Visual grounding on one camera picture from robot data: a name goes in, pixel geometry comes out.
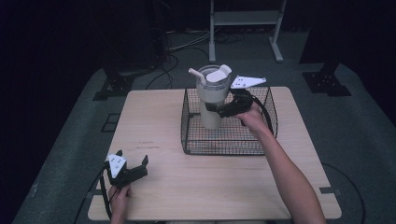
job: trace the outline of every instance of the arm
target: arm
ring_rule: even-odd
[[[111,186],[108,191],[111,205],[111,224],[122,224],[127,217],[127,207],[129,197],[131,196],[131,185],[125,186],[122,189],[117,189]]]
[[[262,144],[277,189],[295,223],[326,223],[318,197],[300,169],[265,125],[260,108],[253,104],[246,113],[236,115]]]

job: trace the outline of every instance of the forearm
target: forearm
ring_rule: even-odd
[[[258,139],[273,172],[276,186],[295,223],[325,223],[312,186],[267,129]]]

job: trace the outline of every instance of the dark background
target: dark background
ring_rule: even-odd
[[[91,75],[107,61],[157,66],[161,31],[208,28],[209,1],[157,2],[161,17],[154,1],[0,2],[0,215],[7,223]],[[229,2],[233,9],[277,6],[219,0],[218,9]],[[336,58],[360,76],[395,123],[395,9],[390,0],[289,0],[282,30],[311,28],[301,63]]]

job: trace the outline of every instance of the black wire basket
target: black wire basket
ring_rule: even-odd
[[[276,108],[270,87],[247,89],[255,95],[268,111],[274,136],[277,136]],[[229,94],[225,104],[230,103],[233,96]],[[200,115],[200,99],[196,89],[186,89],[184,93],[181,116],[181,145],[189,155],[239,155],[263,156],[264,151],[259,141],[253,137],[247,127],[241,125],[237,118],[223,118],[221,126],[209,130],[202,126]]]

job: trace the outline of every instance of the gray carpet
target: gray carpet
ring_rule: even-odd
[[[322,64],[299,64],[307,33],[280,34],[278,44],[283,63],[275,61],[268,36],[269,33],[231,35],[230,38],[240,40],[217,44],[216,64],[228,64],[235,75],[266,77],[268,86],[290,88],[330,183],[339,190],[337,200],[343,215],[329,223],[361,223],[363,212],[364,223],[393,223],[396,220],[393,124],[363,88],[359,77],[343,65],[338,66],[335,75],[352,96],[329,97],[309,90],[302,72],[318,71]],[[175,47],[197,37],[171,34],[168,41]],[[207,42],[193,47],[206,52],[208,49]],[[165,69],[176,66],[169,72],[171,77],[160,76],[149,89],[193,87],[194,78],[188,69],[208,64],[207,56],[198,49],[183,49],[172,55],[177,58],[168,57],[163,64]],[[136,78],[132,89],[145,89],[161,73],[163,70],[157,69]],[[76,216],[78,223],[98,223],[87,217],[90,199],[78,209],[112,140],[112,132],[103,132],[107,117],[120,113],[125,101],[122,96],[92,100],[105,80],[103,70],[92,75],[37,177],[36,192],[28,195],[14,223],[73,223]]]

